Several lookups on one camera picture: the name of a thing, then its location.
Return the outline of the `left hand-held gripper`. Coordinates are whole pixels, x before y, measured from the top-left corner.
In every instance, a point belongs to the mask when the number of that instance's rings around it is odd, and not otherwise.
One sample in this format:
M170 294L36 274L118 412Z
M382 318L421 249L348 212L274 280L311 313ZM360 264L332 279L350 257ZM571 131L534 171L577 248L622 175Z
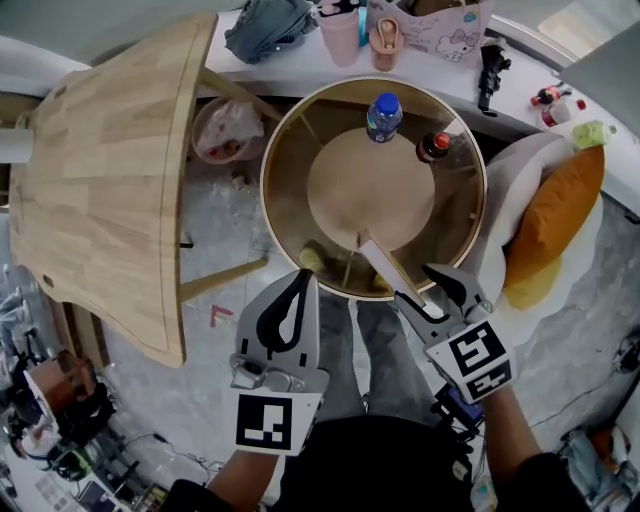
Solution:
M236 343L242 355L279 358L286 369L303 369L296 375L233 355L228 439L241 451L299 455L329 384L329 374L316 368L319 286L315 275L291 272L267 286L243 310Z

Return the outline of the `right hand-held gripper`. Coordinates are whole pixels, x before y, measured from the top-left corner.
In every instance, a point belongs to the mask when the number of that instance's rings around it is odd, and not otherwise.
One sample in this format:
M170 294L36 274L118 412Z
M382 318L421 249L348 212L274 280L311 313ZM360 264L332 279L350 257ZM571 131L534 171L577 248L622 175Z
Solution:
M463 320L456 324L451 314L432 317L402 292L394 294L394 302L422 342L433 345L425 355L439 375L465 403L478 403L516 376L513 348L501 338L501 317L491 302L483 300L480 284L471 273L444 264L421 268Z

